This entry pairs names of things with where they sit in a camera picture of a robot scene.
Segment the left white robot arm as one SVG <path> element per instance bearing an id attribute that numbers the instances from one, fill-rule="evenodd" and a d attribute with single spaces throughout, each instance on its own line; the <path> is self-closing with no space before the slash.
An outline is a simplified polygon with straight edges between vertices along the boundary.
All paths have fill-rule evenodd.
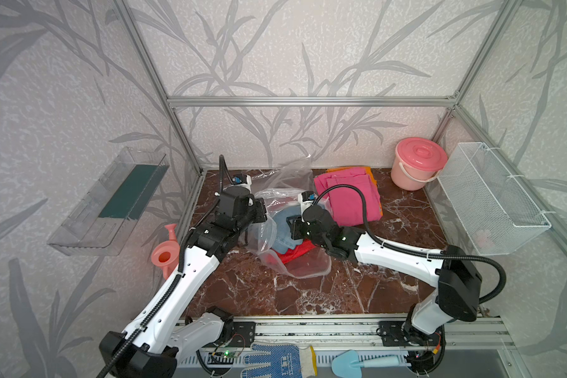
<path id="1" fill-rule="evenodd" d="M 218 340 L 226 315 L 203 314 L 176 330 L 180 316 L 207 278 L 234 249 L 250 225 L 266 221 L 262 199 L 251 193 L 251 179 L 231 175 L 219 157 L 218 197 L 208 214 L 184 237 L 176 269 L 123 332 L 108 332 L 99 344 L 105 362 L 100 377 L 171 377 L 181 360 Z"/>

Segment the orange trousers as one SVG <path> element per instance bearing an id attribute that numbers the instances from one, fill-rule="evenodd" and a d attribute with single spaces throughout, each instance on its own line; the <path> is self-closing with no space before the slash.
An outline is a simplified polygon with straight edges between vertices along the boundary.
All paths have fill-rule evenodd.
<path id="1" fill-rule="evenodd" d="M 368 166 L 346 166 L 346 167 L 337 167 L 337 168 L 327 169 L 326 173 L 337 173 L 337 172 L 346 172 L 346 171 L 349 171 L 350 173 L 357 173 L 357 174 L 364 173 L 365 175 L 367 175 L 370 178 L 372 185 L 373 185 L 374 197 L 378 201 L 380 214 L 383 215 L 380 193 L 378 191 L 377 182 L 376 182 L 376 179 L 373 176 L 373 172 L 372 172 L 371 168 L 368 167 Z"/>

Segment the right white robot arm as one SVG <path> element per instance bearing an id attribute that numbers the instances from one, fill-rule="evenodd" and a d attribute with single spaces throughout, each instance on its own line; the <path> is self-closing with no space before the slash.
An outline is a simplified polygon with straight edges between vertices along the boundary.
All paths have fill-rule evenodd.
<path id="1" fill-rule="evenodd" d="M 291 237 L 308 240 L 341 261 L 381 266 L 428 284 L 433 291 L 410 309 L 401 340 L 417 346 L 442 335 L 450 321 L 474 322 L 480 305 L 502 293 L 507 273 L 497 261 L 468 255 L 453 245 L 425 249 L 380 238 L 369 227 L 365 195 L 352 185 L 346 189 L 360 198 L 363 228 L 338 225 L 320 206 L 323 195 L 302 192 L 300 214 L 287 220 Z"/>

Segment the pink garment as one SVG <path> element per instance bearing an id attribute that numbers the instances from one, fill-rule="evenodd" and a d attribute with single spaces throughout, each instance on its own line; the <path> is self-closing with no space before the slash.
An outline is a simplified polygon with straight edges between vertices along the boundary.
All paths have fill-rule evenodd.
<path id="1" fill-rule="evenodd" d="M 356 187 L 365 197 L 367 220 L 379 221 L 382 217 L 378 201 L 373 194 L 370 178 L 364 173 L 323 173 L 313 179 L 318 195 L 339 184 Z M 349 188 L 339 188 L 329 192 L 325 198 L 329 201 L 333 220 L 339 226 L 357 226 L 363 224 L 362 200 L 359 194 Z"/>

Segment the clear plastic vacuum bag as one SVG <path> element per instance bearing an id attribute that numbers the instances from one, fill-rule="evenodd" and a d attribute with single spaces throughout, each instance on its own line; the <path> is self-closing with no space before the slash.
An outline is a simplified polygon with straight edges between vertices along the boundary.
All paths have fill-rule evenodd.
<path id="1" fill-rule="evenodd" d="M 313 191 L 310 159 L 303 158 L 280 168 L 252 173 L 251 190 L 266 205 L 267 220 L 247 231 L 247 250 L 274 272 L 295 279 L 326 276 L 332 260 L 308 239 L 293 239 L 290 223 L 301 215 L 298 197 Z"/>

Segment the red garment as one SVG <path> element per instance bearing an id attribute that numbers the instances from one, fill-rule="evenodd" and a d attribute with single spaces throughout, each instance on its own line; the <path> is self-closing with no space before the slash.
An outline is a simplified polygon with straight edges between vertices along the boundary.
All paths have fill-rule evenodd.
<path id="1" fill-rule="evenodd" d="M 290 261 L 296 260 L 297 258 L 306 255 L 307 253 L 314 250 L 316 246 L 312 244 L 309 240 L 304 240 L 301 244 L 297 245 L 294 249 L 288 249 L 284 254 L 277 253 L 283 264 L 288 264 Z"/>

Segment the blue towel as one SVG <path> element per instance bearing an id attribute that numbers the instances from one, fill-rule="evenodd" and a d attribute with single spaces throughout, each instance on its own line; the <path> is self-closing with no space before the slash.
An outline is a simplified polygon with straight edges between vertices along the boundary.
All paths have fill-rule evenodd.
<path id="1" fill-rule="evenodd" d="M 294 249 L 303 242 L 302 239 L 292 239 L 291 229 L 288 225 L 288 217 L 296 217 L 300 215 L 300 206 L 288 206 L 275 214 L 273 220 L 277 225 L 277 236 L 272 250 L 279 254 L 284 254 L 288 249 Z"/>

